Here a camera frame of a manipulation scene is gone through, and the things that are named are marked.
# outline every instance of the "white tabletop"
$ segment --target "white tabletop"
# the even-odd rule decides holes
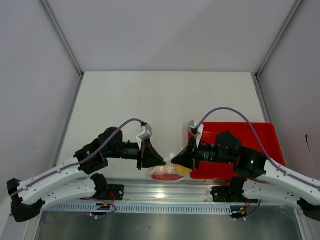
[[[109,127],[131,118],[153,128],[151,142],[164,158],[179,153],[188,140],[190,120],[210,110],[231,107],[251,122],[264,122],[250,73],[237,72],[86,72],[62,147],[59,164],[91,143]],[[207,122],[243,122],[219,111]],[[136,142],[138,123],[123,128],[123,140]],[[108,159],[99,171],[107,179],[151,179],[136,160]]]

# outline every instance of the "perforated metal strip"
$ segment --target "perforated metal strip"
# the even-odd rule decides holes
[[[115,203],[117,213],[133,214],[197,214],[197,215],[231,215],[229,205],[200,205],[200,204],[138,204]],[[51,212],[99,212],[107,213],[107,210],[99,210],[101,205],[94,202],[66,202],[54,205],[46,211]]]

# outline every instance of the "yellow object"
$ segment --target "yellow object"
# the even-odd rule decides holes
[[[192,172],[191,169],[186,168],[184,166],[180,166],[180,165],[176,165],[176,164],[173,164],[173,166],[180,176],[187,176]]]

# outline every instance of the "gray floor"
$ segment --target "gray floor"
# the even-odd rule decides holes
[[[292,208],[263,206],[247,221],[226,215],[118,213],[94,220],[45,212],[37,240],[302,240]]]

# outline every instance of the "red plastic tray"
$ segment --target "red plastic tray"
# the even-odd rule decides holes
[[[263,153],[254,133],[246,122],[204,122],[201,140],[216,144],[216,136],[223,132],[230,132],[241,139],[242,146]],[[271,123],[252,123],[265,150],[271,158],[285,166],[285,160],[279,146],[274,126]],[[192,179],[231,180],[238,175],[233,172],[233,164],[200,162],[199,168],[193,171]]]

